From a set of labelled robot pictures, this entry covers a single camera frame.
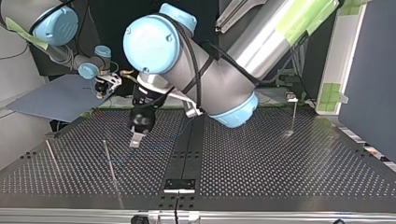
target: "green tape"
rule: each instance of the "green tape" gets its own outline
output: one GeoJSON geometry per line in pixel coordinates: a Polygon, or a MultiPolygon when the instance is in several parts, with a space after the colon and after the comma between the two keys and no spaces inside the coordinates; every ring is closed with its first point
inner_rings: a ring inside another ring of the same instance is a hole
{"type": "Polygon", "coordinates": [[[17,32],[21,37],[39,46],[40,48],[47,49],[49,47],[49,44],[46,41],[41,40],[35,36],[29,35],[29,33],[23,30],[23,28],[20,27],[14,20],[8,17],[6,17],[6,25],[8,30],[17,32]]]}
{"type": "Polygon", "coordinates": [[[342,9],[342,16],[358,15],[361,11],[361,6],[366,4],[367,0],[346,0],[342,9]]]}
{"type": "Polygon", "coordinates": [[[294,45],[305,31],[312,35],[338,4],[337,0],[295,0],[276,31],[294,45]]]}
{"type": "Polygon", "coordinates": [[[339,83],[324,83],[319,98],[318,110],[335,111],[340,101],[340,90],[341,84],[339,83]]]}

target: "perforated metal table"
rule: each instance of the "perforated metal table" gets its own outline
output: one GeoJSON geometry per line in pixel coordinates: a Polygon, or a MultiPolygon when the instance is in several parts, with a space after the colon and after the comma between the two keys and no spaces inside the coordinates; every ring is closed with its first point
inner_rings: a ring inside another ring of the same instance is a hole
{"type": "Polygon", "coordinates": [[[128,113],[96,112],[1,171],[0,223],[9,208],[396,214],[396,174],[310,108],[295,121],[260,108],[238,129],[162,110],[136,151],[128,113]],[[195,180],[195,193],[163,193],[168,179],[195,180]]]}

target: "white wall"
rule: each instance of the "white wall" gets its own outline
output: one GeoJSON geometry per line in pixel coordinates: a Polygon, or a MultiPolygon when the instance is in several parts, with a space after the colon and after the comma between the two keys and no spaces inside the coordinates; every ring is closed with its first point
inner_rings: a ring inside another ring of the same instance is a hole
{"type": "MultiPolygon", "coordinates": [[[[25,49],[26,42],[0,27],[0,58],[25,49]]],[[[12,59],[0,60],[0,169],[37,146],[50,132],[48,119],[13,113],[4,106],[44,85],[30,50],[12,59]]]]}

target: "black bracket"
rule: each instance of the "black bracket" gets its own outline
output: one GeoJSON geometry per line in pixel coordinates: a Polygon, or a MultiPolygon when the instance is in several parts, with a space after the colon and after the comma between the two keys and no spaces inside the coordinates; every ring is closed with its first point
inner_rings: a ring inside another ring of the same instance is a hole
{"type": "Polygon", "coordinates": [[[165,182],[164,193],[195,193],[195,179],[167,179],[165,182]]]}

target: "green label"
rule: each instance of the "green label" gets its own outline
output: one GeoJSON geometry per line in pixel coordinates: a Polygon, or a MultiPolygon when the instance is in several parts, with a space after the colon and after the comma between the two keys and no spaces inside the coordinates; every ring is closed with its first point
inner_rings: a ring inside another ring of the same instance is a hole
{"type": "Polygon", "coordinates": [[[346,0],[341,12],[343,16],[358,15],[361,6],[366,4],[367,0],[346,0]]]}
{"type": "Polygon", "coordinates": [[[335,111],[340,101],[340,90],[341,84],[339,83],[324,83],[319,97],[318,110],[335,111]]]}

